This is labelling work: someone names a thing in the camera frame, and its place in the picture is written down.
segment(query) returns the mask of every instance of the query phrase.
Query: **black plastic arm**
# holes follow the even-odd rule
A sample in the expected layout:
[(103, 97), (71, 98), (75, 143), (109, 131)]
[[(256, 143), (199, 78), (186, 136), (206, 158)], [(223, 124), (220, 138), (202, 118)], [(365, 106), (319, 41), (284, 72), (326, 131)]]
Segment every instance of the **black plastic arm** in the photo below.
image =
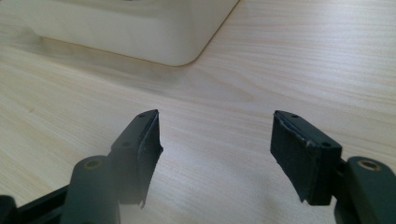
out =
[(338, 224), (396, 223), (396, 177), (364, 157), (341, 159), (341, 146), (300, 116), (276, 111), (271, 153), (301, 201), (328, 205), (337, 198)]
[(144, 205), (162, 152), (158, 111), (142, 113), (108, 156), (80, 161), (68, 186), (20, 208), (0, 196), (0, 224), (119, 224), (119, 203)]

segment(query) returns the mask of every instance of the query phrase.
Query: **light wood grain surface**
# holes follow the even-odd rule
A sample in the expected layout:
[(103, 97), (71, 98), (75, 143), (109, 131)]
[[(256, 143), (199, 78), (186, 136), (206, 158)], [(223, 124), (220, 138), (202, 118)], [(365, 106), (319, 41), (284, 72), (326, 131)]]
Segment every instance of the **light wood grain surface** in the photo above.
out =
[(22, 205), (106, 155), (160, 111), (164, 147), (143, 210), (124, 223), (334, 223), (300, 203), (270, 153), (273, 113), (296, 113), (396, 171), (396, 2), (241, 0), (182, 67), (42, 39), (0, 13), (0, 193)]

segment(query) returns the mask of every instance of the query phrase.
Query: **black plastic bracket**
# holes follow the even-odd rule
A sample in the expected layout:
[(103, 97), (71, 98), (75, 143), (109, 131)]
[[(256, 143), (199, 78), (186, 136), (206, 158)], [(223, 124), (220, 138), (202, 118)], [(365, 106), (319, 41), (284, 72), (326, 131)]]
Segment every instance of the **black plastic bracket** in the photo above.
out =
[(108, 156), (94, 156), (74, 168), (70, 184), (17, 208), (0, 196), (0, 224), (119, 224), (119, 204), (146, 202), (163, 148), (158, 110), (139, 114)]
[(342, 147), (298, 115), (276, 111), (271, 153), (301, 201), (328, 205), (337, 198), (338, 224), (396, 223), (396, 177), (382, 162), (341, 159)]

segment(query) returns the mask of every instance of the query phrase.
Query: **screw hole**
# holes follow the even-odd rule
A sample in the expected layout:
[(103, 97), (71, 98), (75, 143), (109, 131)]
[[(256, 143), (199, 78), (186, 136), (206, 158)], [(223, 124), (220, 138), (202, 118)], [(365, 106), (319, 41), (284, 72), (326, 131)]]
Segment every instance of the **screw hole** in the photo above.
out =
[(322, 145), (323, 145), (324, 147), (330, 147), (330, 146), (331, 146), (331, 144), (330, 144), (330, 143), (327, 143), (327, 142), (322, 142)]
[(373, 161), (358, 161), (358, 165), (370, 171), (380, 171), (381, 166)]
[(102, 165), (102, 161), (101, 160), (93, 159), (93, 160), (85, 162), (84, 168), (87, 169), (87, 170), (93, 170), (93, 169), (98, 168), (101, 165)]

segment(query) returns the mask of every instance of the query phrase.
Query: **white object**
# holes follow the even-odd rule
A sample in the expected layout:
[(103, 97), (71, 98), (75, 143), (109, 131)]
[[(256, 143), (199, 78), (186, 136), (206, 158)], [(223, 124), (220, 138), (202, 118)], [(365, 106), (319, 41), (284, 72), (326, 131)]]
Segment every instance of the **white object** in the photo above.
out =
[(168, 65), (201, 53), (238, 0), (3, 0), (38, 35)]

